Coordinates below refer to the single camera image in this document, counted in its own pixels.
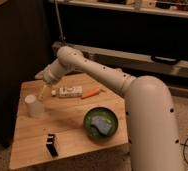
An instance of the black object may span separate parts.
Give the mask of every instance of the black object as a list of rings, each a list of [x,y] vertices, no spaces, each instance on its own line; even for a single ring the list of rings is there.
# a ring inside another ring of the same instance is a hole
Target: black object
[[[179,59],[169,59],[169,58],[164,59],[157,56],[151,56],[151,60],[154,62],[167,64],[167,65],[175,65],[180,61]]]
[[[12,142],[20,85],[52,59],[43,1],[9,0],[0,6],[0,143]]]
[[[52,157],[57,157],[57,147],[56,147],[56,135],[55,134],[48,134],[46,147],[48,151],[50,152]]]

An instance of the shelf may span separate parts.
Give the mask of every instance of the shelf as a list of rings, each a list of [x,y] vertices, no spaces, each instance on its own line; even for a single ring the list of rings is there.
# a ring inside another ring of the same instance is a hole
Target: shelf
[[[141,3],[140,7],[137,7],[136,5],[134,5],[135,3],[133,5],[123,5],[123,4],[104,3],[104,2],[97,2],[97,1],[95,2],[93,0],[89,0],[89,1],[87,0],[56,0],[56,1],[58,1],[59,4],[188,18],[188,11],[179,11],[179,10],[174,10],[174,9],[161,9],[155,6],[152,7],[152,4],[155,5],[156,1],[140,2]]]

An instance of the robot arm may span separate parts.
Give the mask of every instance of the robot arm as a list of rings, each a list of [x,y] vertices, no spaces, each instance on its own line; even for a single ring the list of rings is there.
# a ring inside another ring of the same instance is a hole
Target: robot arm
[[[133,171],[184,171],[173,102],[162,81],[151,76],[135,78],[90,61],[67,46],[57,56],[45,69],[47,84],[78,68],[125,99]]]
[[[78,68],[124,98],[129,85],[135,79],[126,73],[90,61],[80,51],[68,46],[60,48],[57,56],[45,69],[44,81],[48,84],[56,83],[63,75]]]

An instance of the sponge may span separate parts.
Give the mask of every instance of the sponge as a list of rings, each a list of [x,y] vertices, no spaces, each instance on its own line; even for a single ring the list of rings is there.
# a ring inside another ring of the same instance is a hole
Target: sponge
[[[112,128],[112,124],[109,123],[109,120],[102,116],[94,116],[92,118],[91,126],[97,128],[98,131],[103,135],[108,135]]]

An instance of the white cup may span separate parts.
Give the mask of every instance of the white cup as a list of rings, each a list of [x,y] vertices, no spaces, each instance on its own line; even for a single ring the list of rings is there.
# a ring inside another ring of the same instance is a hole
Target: white cup
[[[29,94],[25,97],[25,103],[27,106],[28,114],[33,118],[40,118],[44,115],[45,108],[42,102],[33,94]]]

